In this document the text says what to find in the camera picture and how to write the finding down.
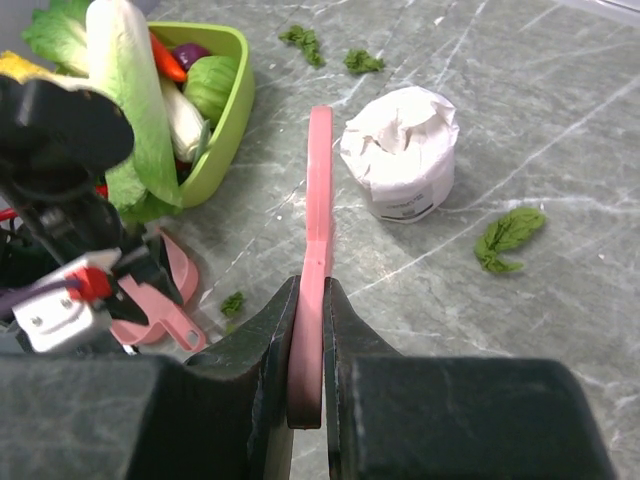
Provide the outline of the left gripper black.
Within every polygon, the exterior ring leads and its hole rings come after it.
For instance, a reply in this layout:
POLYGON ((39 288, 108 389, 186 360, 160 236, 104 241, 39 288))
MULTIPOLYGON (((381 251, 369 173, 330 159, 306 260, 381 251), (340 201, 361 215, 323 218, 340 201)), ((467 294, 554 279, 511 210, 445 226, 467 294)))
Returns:
POLYGON ((159 233, 148 234, 142 226, 128 232, 116 220, 94 225, 94 243, 99 247, 120 248, 121 255, 107 275, 112 293, 94 306, 108 311, 114 319, 147 325, 149 319, 142 307, 121 286, 132 279, 136 286, 150 286, 178 305, 183 298, 176 286, 169 264, 165 241, 159 233))

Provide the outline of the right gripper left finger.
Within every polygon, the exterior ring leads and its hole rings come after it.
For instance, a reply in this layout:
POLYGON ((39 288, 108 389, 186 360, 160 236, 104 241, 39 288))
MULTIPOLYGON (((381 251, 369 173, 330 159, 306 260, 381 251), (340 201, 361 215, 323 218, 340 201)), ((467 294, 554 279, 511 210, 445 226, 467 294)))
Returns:
POLYGON ((287 425, 289 352, 300 278, 287 279, 257 314, 186 361, 208 381, 198 445, 215 479, 287 479, 293 431, 287 425))

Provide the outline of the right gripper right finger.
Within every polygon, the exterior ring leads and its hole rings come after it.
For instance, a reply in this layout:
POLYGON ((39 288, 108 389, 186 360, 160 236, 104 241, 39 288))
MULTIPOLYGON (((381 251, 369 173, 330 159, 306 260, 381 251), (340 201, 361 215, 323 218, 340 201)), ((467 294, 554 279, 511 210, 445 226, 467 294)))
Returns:
POLYGON ((323 341, 329 476, 358 479, 359 457, 367 442, 358 412, 354 364, 361 357, 399 352, 357 314, 341 283, 331 277, 324 284, 323 341))

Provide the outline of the pink hand brush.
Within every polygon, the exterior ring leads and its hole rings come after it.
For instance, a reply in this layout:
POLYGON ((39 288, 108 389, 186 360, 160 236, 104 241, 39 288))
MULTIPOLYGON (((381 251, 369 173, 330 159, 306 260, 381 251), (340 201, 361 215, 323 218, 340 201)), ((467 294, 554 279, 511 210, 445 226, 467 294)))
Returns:
POLYGON ((300 278, 287 377, 291 429, 321 426, 323 301, 333 262, 333 111, 315 106, 309 118, 306 250, 300 278))

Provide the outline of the pink dustpan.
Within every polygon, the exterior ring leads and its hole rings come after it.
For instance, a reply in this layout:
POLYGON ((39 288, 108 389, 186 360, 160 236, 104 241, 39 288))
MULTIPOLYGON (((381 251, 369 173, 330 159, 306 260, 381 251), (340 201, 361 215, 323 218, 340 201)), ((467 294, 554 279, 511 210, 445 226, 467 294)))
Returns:
MULTIPOLYGON (((186 303, 197 289, 199 272, 195 263, 164 230, 160 229, 159 233, 166 246, 174 283, 186 303)), ((111 333, 122 345, 150 345, 168 334, 187 352, 196 353, 206 346, 206 335, 179 305, 150 285, 137 285, 132 277, 120 280, 119 284, 149 320, 148 325, 137 325, 114 319, 111 333)))

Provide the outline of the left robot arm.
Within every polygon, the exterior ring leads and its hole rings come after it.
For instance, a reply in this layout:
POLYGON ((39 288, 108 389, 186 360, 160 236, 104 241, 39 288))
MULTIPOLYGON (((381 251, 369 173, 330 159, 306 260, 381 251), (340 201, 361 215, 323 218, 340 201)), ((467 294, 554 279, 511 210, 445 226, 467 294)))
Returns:
POLYGON ((127 228, 96 184, 132 153, 134 132, 122 110, 88 89, 46 79, 1 78, 1 195, 59 265, 116 249, 113 293, 100 301, 115 318, 145 325, 147 315, 118 286, 132 277, 176 304, 163 239, 142 225, 127 228))

